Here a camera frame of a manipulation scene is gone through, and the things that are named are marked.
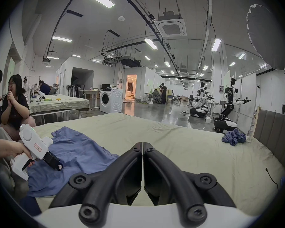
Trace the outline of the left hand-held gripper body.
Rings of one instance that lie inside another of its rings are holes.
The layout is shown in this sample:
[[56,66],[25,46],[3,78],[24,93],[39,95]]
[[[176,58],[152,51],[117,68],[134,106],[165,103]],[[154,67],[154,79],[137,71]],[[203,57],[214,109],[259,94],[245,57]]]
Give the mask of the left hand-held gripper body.
[[35,159],[43,160],[53,168],[53,154],[49,151],[49,146],[53,144],[53,141],[47,136],[40,138],[29,124],[22,124],[19,130],[20,139],[30,151],[31,157],[26,153],[17,154],[16,157],[10,160],[10,165],[16,175],[27,181],[29,176],[26,168]]

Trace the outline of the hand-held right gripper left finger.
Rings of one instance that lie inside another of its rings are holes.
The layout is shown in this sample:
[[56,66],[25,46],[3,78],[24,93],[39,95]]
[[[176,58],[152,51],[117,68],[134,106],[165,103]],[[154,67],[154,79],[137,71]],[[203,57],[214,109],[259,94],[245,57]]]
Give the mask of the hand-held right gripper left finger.
[[81,222],[105,222],[110,203],[130,206],[142,188],[143,143],[136,143],[104,171],[73,174],[49,208],[81,204]]

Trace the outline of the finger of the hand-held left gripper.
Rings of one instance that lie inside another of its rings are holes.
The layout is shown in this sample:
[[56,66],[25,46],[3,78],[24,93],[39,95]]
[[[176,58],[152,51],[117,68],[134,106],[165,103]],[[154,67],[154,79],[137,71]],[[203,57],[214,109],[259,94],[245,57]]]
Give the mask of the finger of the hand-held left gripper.
[[54,154],[47,155],[47,163],[48,165],[57,171],[61,171],[63,169],[63,164],[60,162],[60,159],[57,158]]

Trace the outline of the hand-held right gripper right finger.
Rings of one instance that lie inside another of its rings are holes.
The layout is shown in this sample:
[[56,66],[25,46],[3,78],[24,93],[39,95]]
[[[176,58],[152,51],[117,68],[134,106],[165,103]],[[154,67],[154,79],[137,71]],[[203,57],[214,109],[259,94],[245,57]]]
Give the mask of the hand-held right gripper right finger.
[[214,175],[182,171],[148,142],[143,143],[143,168],[144,189],[152,203],[176,203],[181,222],[204,222],[205,203],[236,208]]

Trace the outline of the person's left hand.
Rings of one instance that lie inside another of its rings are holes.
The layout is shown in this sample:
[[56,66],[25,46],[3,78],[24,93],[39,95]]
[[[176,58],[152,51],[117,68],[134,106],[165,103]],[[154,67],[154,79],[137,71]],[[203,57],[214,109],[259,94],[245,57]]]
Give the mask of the person's left hand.
[[29,149],[23,143],[0,139],[0,159],[9,156],[15,157],[22,153],[25,153],[29,158],[32,158]]

